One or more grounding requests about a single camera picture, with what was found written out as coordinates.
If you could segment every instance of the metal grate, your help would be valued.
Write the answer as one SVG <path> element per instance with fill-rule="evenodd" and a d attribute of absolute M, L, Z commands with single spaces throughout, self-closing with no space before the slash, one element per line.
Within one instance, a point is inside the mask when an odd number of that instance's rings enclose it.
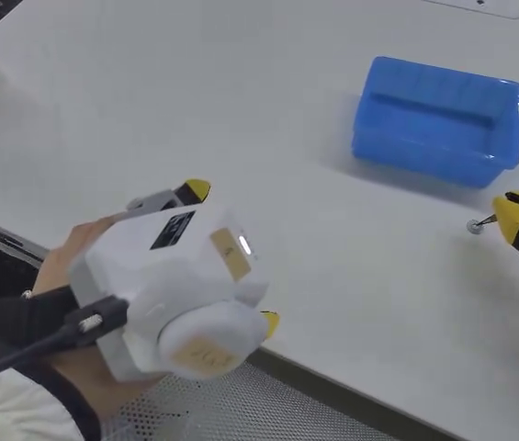
<path fill-rule="evenodd" d="M 107 441 L 392 441 L 245 363 L 213 381 L 167 377 L 104 425 Z"/>

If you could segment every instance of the led light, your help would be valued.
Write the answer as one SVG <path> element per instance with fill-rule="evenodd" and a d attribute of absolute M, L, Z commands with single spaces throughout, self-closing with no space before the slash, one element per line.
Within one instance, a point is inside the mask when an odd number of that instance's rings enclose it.
<path fill-rule="evenodd" d="M 251 255 L 251 247 L 249 246 L 249 243 L 244 238 L 244 236 L 239 236 L 239 242 L 241 243 L 241 247 L 243 250 L 248 254 Z"/>

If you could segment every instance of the black label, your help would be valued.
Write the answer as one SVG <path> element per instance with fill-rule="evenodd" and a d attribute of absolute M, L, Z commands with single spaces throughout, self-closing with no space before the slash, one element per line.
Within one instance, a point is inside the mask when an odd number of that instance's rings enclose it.
<path fill-rule="evenodd" d="M 152 250 L 159 248 L 165 248 L 166 246 L 175 245 L 179 238 L 186 230 L 187 224 L 194 217 L 195 211 L 189 211 L 187 213 L 176 214 L 171 218 L 164 227 L 164 230 L 159 234 L 159 237 L 155 239 L 155 243 L 152 245 Z"/>

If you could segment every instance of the hand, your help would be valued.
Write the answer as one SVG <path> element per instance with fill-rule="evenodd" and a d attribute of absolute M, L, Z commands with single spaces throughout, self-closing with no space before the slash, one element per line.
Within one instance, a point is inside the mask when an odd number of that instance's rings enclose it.
<path fill-rule="evenodd" d="M 114 220 L 110 217 L 73 228 L 63 246 L 47 255 L 37 275 L 33 295 L 68 285 L 69 264 L 113 224 Z M 51 356 L 48 361 L 84 395 L 101 420 L 112 416 L 123 404 L 137 398 L 159 381 L 116 382 L 96 347 Z"/>

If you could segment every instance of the black strap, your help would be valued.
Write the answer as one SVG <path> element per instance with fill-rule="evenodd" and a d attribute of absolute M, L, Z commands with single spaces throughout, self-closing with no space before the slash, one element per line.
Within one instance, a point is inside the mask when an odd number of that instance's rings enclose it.
<path fill-rule="evenodd" d="M 0 342 L 24 348 L 56 332 L 78 309 L 69 286 L 30 299 L 0 298 Z"/>

